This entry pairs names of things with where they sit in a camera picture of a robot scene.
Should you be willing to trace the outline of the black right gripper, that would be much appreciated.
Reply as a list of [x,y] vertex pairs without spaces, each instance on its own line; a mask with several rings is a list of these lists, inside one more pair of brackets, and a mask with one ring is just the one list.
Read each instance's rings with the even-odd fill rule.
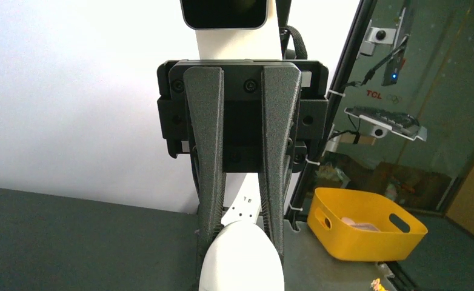
[[[278,255],[284,256],[283,209],[292,164],[288,143],[289,139],[293,142],[293,172],[300,172],[305,158],[314,159],[324,142],[328,76],[326,66],[308,60],[274,64],[174,60],[157,68],[159,120],[172,158],[190,151],[188,102],[199,167],[199,257],[205,256],[221,230],[223,169],[227,173],[257,172],[260,163],[264,231]],[[298,120],[291,130],[298,95]]]

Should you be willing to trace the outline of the white earbud charging case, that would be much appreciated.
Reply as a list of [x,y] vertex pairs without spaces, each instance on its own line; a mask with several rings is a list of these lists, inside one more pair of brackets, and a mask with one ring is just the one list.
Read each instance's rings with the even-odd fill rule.
[[232,222],[210,245],[202,264],[198,289],[284,290],[281,259],[259,226],[247,221]]

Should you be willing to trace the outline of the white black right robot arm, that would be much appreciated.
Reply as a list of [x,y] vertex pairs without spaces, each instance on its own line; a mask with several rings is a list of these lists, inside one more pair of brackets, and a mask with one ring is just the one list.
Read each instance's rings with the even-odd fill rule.
[[264,219],[284,253],[283,207],[291,174],[322,147],[328,70],[308,59],[299,31],[280,28],[282,59],[166,61],[157,69],[162,136],[189,155],[198,208],[198,255],[223,228]]

